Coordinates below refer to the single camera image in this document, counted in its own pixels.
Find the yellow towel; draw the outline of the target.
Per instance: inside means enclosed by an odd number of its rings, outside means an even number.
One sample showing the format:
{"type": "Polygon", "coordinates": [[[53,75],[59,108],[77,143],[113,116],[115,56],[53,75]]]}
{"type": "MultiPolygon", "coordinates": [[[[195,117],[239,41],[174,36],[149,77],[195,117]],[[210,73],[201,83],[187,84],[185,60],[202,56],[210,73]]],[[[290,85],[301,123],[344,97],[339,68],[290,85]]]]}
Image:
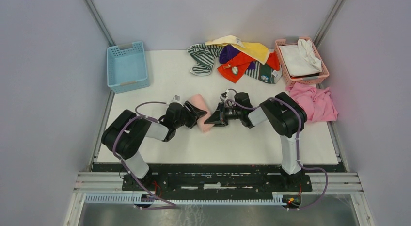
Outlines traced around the yellow towel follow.
{"type": "Polygon", "coordinates": [[[242,42],[242,40],[236,36],[228,35],[212,41],[205,42],[205,45],[217,45],[227,46],[231,45],[234,49],[254,58],[256,61],[265,65],[269,56],[270,50],[261,43],[257,42],[242,42]]]}

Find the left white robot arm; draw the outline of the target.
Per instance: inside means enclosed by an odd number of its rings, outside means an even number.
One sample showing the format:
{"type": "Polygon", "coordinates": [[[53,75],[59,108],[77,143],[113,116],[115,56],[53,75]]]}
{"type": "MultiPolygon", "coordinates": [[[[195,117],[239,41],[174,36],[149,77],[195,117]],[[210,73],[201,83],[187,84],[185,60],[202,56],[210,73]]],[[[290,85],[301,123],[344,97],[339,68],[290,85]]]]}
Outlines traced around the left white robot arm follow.
{"type": "Polygon", "coordinates": [[[168,142],[175,136],[177,129],[182,126],[189,129],[195,127],[206,114],[206,110],[189,101],[169,103],[165,114],[159,119],[124,110],[103,132],[101,143],[120,160],[127,172],[134,175],[135,186],[145,191],[152,186],[153,181],[147,174],[149,166],[139,152],[144,139],[168,142]]]}

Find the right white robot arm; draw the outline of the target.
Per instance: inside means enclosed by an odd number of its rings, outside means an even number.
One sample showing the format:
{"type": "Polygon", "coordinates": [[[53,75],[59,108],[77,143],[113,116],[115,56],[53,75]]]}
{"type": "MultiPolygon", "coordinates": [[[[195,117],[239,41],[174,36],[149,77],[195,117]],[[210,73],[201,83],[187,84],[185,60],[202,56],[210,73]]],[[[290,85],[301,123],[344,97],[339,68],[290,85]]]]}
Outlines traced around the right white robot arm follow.
{"type": "Polygon", "coordinates": [[[269,121],[281,139],[281,169],[284,175],[280,177],[280,186],[286,191],[297,188],[300,183],[297,175],[302,173],[298,139],[307,122],[304,109],[285,92],[263,101],[257,107],[252,106],[248,93],[232,89],[223,93],[220,99],[216,110],[204,123],[225,127],[231,120],[240,120],[243,126],[251,129],[269,121]]]}

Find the light pink towel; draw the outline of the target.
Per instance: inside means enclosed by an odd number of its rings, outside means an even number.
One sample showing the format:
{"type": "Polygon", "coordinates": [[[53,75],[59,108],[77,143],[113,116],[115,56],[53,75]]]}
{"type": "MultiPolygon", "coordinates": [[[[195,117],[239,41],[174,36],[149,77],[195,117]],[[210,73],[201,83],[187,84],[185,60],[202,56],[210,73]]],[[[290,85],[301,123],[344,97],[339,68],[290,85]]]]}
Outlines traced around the light pink towel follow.
{"type": "Polygon", "coordinates": [[[207,106],[203,96],[201,94],[192,95],[188,102],[191,103],[196,108],[206,111],[206,115],[202,116],[197,120],[197,125],[202,133],[207,133],[214,126],[213,124],[205,124],[205,121],[211,116],[211,110],[207,106]]]}

